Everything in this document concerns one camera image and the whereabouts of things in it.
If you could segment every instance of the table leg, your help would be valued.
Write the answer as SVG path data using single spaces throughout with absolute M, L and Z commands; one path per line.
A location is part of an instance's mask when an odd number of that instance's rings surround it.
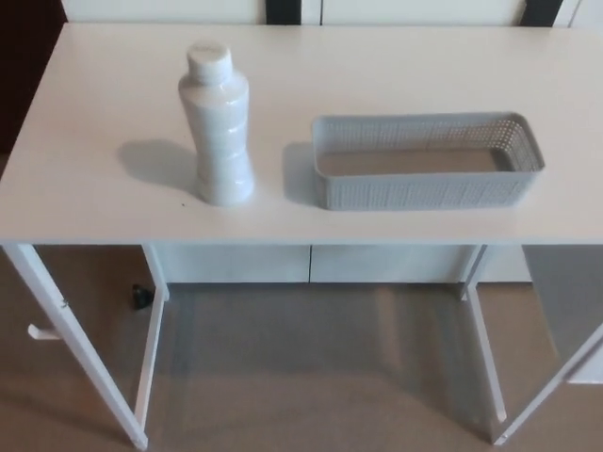
M 12 244 L 4 245 L 3 248 L 136 448 L 146 449 L 148 438 L 142 425 L 130 410 L 34 247 L 27 244 Z
M 492 250 L 487 245 L 479 245 L 471 252 L 464 271 L 461 300 L 467 304 L 469 319 L 473 326 L 476 358 L 481 364 L 481 384 L 489 412 L 496 416 L 498 422 L 502 422 L 507 418 L 507 412 L 477 291 L 477 285 L 490 252 Z
M 153 385 L 153 374 L 155 372 L 155 357 L 157 346 L 159 344 L 159 333 L 161 331 L 161 317 L 163 316 L 164 303 L 170 297 L 168 284 L 165 280 L 163 268 L 159 262 L 157 252 L 153 245 L 145 244 L 142 246 L 147 265 L 151 271 L 153 282 L 155 284 L 155 297 L 153 299 L 153 310 L 151 311 L 151 322 L 149 332 L 147 333 L 147 342 L 144 349 L 144 359 L 142 361 L 142 370 L 140 371 L 139 392 L 136 399 L 136 408 L 134 413 L 140 424 L 144 428 L 149 410 L 149 399 L 151 397 L 151 387 Z

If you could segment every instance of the white door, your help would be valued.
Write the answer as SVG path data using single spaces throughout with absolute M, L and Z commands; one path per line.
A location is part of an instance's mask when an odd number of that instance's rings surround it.
M 264 0 L 62 0 L 69 22 L 262 24 Z
M 322 23 L 513 25 L 524 0 L 323 0 Z

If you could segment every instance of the beige carpet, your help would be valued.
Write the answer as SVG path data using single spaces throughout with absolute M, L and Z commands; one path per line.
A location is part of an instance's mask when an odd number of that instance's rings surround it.
M 150 311 L 135 248 L 44 248 L 93 344 L 132 403 Z M 481 287 L 510 412 L 557 365 L 525 285 Z M 66 347 L 0 256 L 0 450 L 131 450 Z M 459 304 L 446 287 L 172 288 L 148 431 L 154 451 L 486 451 Z M 599 451 L 603 388 L 564 385 L 504 451 Z

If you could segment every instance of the cabinet door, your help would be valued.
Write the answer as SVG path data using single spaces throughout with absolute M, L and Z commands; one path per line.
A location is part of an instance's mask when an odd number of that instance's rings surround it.
M 312 283 L 456 283 L 465 246 L 314 246 Z
M 63 0 L 70 22 L 262 24 L 264 0 Z
M 157 246 L 168 283 L 307 283 L 310 247 Z
M 513 25 L 524 0 L 323 0 L 322 23 Z
M 470 246 L 314 246 L 313 283 L 456 283 L 473 247 Z M 520 246 L 494 247 L 481 281 L 529 282 L 530 272 Z

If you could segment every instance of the white bottle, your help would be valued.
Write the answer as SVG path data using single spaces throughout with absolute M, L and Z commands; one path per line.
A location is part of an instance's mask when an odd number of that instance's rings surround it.
M 218 42 L 196 42 L 187 59 L 178 90 L 197 148 L 197 191 L 214 205 L 243 202 L 254 186 L 247 155 L 249 84 Z

